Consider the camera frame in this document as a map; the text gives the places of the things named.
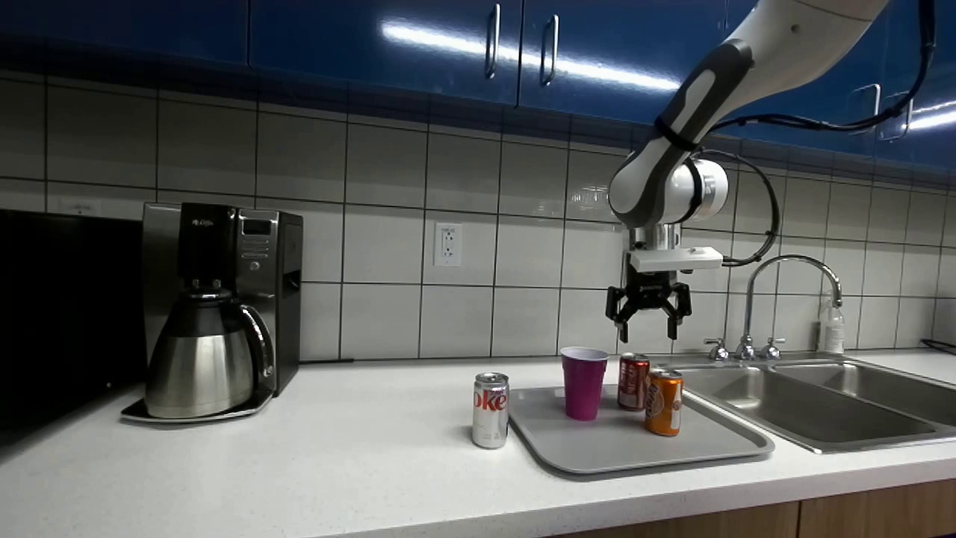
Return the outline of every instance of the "plastic bottle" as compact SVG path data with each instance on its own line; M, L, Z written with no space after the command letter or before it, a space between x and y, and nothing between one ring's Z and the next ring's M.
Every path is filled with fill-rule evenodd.
M820 308L820 337L816 343L817 351L843 353L844 338L843 314L831 303Z

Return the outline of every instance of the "soda can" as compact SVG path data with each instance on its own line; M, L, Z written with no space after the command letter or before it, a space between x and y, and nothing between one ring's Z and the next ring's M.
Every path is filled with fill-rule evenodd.
M640 411L646 399L651 361L646 355L623 353L618 365L618 406L627 411Z
M471 440L482 448L501 448L508 439L510 388L504 373L489 371L475 376Z
M681 431L684 377L674 370L651 370L647 380L644 428L659 436L674 437Z

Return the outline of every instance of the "stainless steel carafe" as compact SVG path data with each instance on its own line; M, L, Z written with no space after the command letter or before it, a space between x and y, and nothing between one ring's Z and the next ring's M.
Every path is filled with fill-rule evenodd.
M149 362L146 410L159 418L220 413L252 396L257 369L269 377L273 367L272 338L254 308L222 287L187 288Z

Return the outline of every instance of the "white countertop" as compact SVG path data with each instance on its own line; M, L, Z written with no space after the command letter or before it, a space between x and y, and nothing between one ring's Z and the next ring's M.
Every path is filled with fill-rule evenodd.
M851 356L956 383L950 355ZM507 373L513 389L561 384L554 358L305 366L261 415L178 429L120 422L140 397L131 391L0 457L0 528L7 538L536 537L956 478L954 441L820 456L771 436L766 460L573 482L514 433L500 450L471 444L482 370Z

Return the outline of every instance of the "orange can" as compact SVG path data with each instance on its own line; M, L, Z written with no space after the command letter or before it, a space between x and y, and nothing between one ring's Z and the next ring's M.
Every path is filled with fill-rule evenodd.
M684 377L679 371L651 370L647 375L644 428L659 436L674 437L681 431Z

